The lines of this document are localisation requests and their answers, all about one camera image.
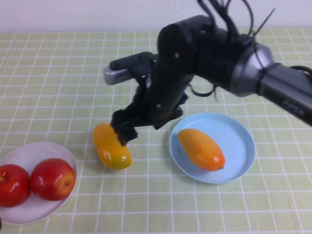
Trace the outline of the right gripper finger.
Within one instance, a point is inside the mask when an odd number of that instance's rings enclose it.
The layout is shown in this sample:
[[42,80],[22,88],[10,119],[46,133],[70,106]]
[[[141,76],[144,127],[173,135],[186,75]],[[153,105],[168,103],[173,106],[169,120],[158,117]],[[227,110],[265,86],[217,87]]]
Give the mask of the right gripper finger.
[[116,133],[136,132],[133,125],[135,117],[133,109],[120,109],[113,113],[111,126]]
[[137,131],[134,127],[122,128],[117,131],[117,138],[121,146],[126,146],[129,141],[138,137]]

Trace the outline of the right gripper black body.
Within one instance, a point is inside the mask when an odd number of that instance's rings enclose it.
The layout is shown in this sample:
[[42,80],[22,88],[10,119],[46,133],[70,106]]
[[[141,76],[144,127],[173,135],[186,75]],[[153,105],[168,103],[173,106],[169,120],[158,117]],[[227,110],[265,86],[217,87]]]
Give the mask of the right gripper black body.
[[128,106],[128,129],[153,126],[159,129],[182,115],[179,106],[187,97],[185,89],[193,74],[150,74],[150,85],[143,76],[138,77],[139,87]]

